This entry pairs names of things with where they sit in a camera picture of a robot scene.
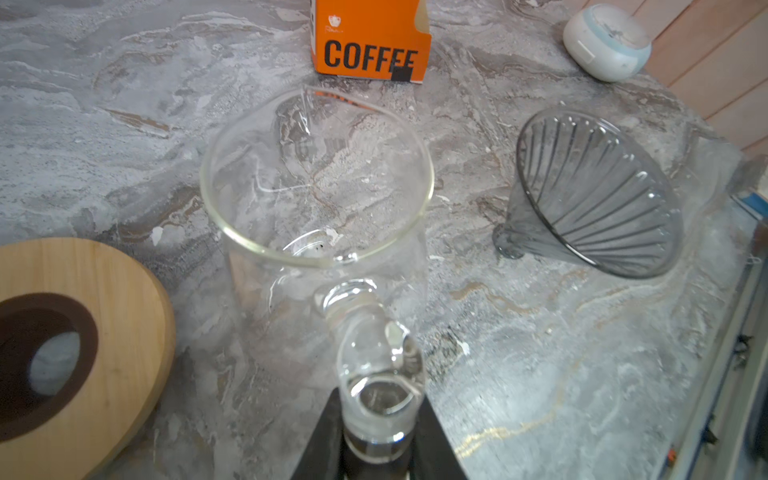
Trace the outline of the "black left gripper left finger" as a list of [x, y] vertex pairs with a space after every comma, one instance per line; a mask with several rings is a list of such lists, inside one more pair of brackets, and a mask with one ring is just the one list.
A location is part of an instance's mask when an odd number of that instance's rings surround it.
[[328, 397], [291, 480], [342, 480], [343, 421], [339, 390]]

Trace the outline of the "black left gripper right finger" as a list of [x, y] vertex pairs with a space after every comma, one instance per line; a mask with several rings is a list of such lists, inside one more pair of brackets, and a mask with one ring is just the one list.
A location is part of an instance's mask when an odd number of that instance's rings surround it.
[[417, 415], [409, 475], [415, 480], [467, 480], [439, 419], [425, 397]]

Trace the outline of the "round wooden dripper holder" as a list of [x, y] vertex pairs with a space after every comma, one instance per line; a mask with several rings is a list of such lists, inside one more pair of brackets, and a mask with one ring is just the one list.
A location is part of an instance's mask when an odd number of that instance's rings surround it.
[[[53, 394], [33, 358], [54, 337], [79, 339]], [[1, 475], [85, 479], [147, 420], [170, 373], [174, 314], [159, 280], [106, 244], [43, 238], [1, 250]]]

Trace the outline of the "clear glass carafe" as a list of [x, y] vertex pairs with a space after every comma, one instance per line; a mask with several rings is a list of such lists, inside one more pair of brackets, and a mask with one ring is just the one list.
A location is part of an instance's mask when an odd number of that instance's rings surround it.
[[427, 303], [430, 154], [383, 107], [302, 85], [211, 142], [205, 209], [239, 303], [281, 360], [330, 360], [348, 448], [386, 464], [409, 447], [425, 396], [415, 329]]

